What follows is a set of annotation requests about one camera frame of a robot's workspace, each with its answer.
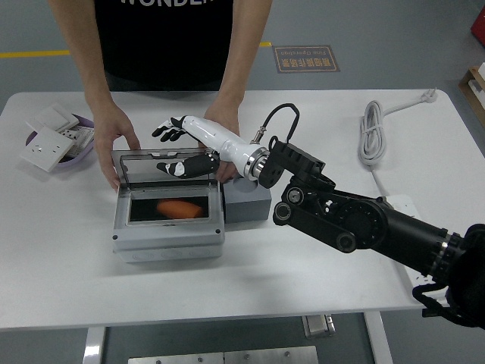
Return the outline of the person's left hand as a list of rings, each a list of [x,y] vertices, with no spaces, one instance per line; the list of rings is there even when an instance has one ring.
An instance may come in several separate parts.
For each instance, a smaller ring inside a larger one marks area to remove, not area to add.
[[[205,118],[219,123],[236,135],[239,135],[238,106],[228,106],[214,102],[205,112]],[[216,180],[226,183],[237,175],[232,162],[220,162],[216,172]]]

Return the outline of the person's right hand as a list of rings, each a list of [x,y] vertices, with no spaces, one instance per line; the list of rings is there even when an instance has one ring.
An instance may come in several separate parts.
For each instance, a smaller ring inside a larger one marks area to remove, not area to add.
[[[111,188],[117,191],[120,180],[111,155],[114,141],[123,137],[130,150],[140,149],[140,142],[130,119],[113,102],[96,109],[93,114],[94,147],[98,155],[99,165]]]

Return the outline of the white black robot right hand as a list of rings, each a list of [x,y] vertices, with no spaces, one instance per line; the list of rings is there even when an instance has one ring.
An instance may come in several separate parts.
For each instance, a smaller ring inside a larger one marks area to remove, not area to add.
[[[243,177],[257,179],[252,170],[259,156],[265,154],[265,148],[247,143],[217,122],[190,115],[170,118],[160,124],[152,136],[159,137],[160,141],[165,142],[175,141],[185,133],[217,152],[221,161],[232,162]]]

